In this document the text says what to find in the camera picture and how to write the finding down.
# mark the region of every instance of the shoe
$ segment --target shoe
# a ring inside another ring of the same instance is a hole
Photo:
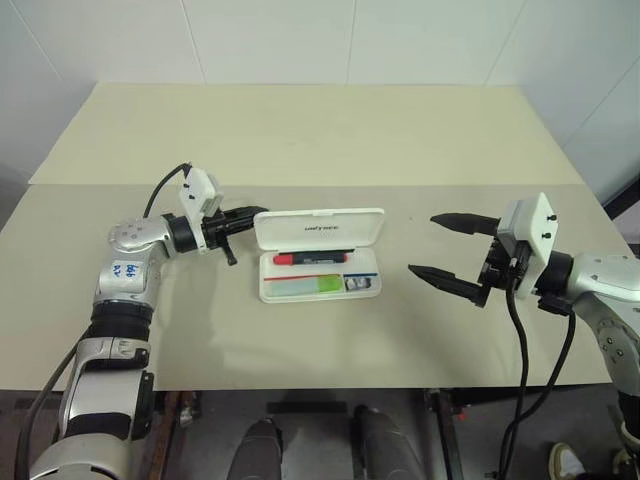
[[[612,462],[612,471],[614,475],[621,476],[622,478],[626,478],[622,475],[623,471],[631,470],[635,468],[633,466],[633,460],[629,456],[626,450],[622,449],[613,457]]]
[[[575,480],[586,473],[584,465],[566,443],[556,443],[549,455],[549,477],[551,480]]]

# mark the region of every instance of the white wall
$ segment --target white wall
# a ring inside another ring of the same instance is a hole
[[[0,224],[95,81],[519,84],[600,200],[640,171],[638,0],[0,0]]]

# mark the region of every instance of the table surface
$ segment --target table surface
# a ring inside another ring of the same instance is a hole
[[[42,386],[88,323],[109,227],[139,216],[150,185],[184,161],[218,177],[225,208],[384,208],[374,247],[383,288],[373,299],[266,305],[253,232],[232,239],[235,267],[221,252],[184,255],[164,269],[153,321],[159,389],[516,385],[503,294],[478,309],[406,268],[475,280],[490,240],[428,219],[500,216],[544,190],[559,250],[628,252],[517,88],[101,84],[0,235],[0,388]],[[175,192],[161,193],[158,211],[180,211]],[[566,320],[533,298],[521,310],[530,382],[541,384]],[[560,383],[607,380],[580,323]]]
[[[32,185],[0,235],[0,388],[39,389],[86,328],[110,225],[139,215],[140,185]],[[383,288],[371,299],[267,305],[258,299],[252,231],[222,252],[186,254],[163,272],[152,324],[156,387],[174,389],[470,387],[516,385],[518,343],[503,292],[487,307],[440,292],[408,263],[475,280],[490,244],[430,223],[448,211],[499,216],[508,201],[544,190],[560,222],[557,249],[626,253],[584,185],[257,187],[227,189],[225,207],[382,207],[374,246]],[[176,189],[158,199],[177,211]],[[566,319],[519,302],[529,335],[531,384],[546,381]],[[579,322],[559,383],[608,381],[596,342]]]
[[[100,84],[34,184],[579,184],[515,87]]]

